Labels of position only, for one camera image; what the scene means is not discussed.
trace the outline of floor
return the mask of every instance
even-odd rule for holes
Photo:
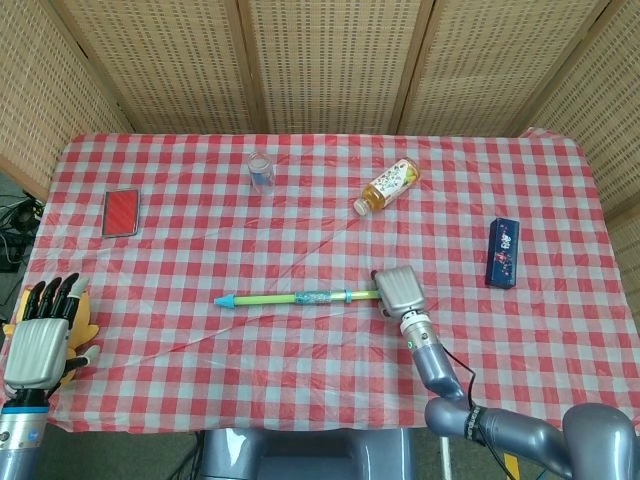
[[[21,190],[0,174],[0,194],[20,195]],[[0,315],[12,316],[24,268],[16,274],[0,274]],[[164,479],[180,464],[180,461],[195,444],[192,434],[129,435],[126,433],[67,433],[49,425],[36,480],[62,480],[69,478],[92,478],[111,480],[121,478]],[[426,429],[414,431],[414,457],[417,480],[442,478],[440,467],[440,444],[437,437]],[[479,445],[452,440],[452,469],[455,480],[504,479],[488,450]],[[536,479],[542,469],[520,462],[520,478]],[[554,478],[547,475],[545,480]]]

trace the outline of light blue tip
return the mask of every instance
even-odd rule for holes
[[[214,305],[224,308],[236,308],[236,302],[234,301],[235,295],[225,295],[224,297],[218,297],[213,301]]]

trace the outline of clear plastic cup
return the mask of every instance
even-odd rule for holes
[[[273,171],[273,161],[264,153],[253,152],[249,155],[249,173],[251,174],[251,184],[260,195],[273,193],[276,186],[275,173]]]

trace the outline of juice bottle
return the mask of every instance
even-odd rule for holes
[[[413,160],[403,158],[367,185],[353,208],[360,215],[377,212],[393,202],[420,178],[420,170]]]

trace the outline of smartphone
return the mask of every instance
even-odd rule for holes
[[[135,189],[107,192],[104,198],[102,236],[128,237],[138,232],[140,192]]]

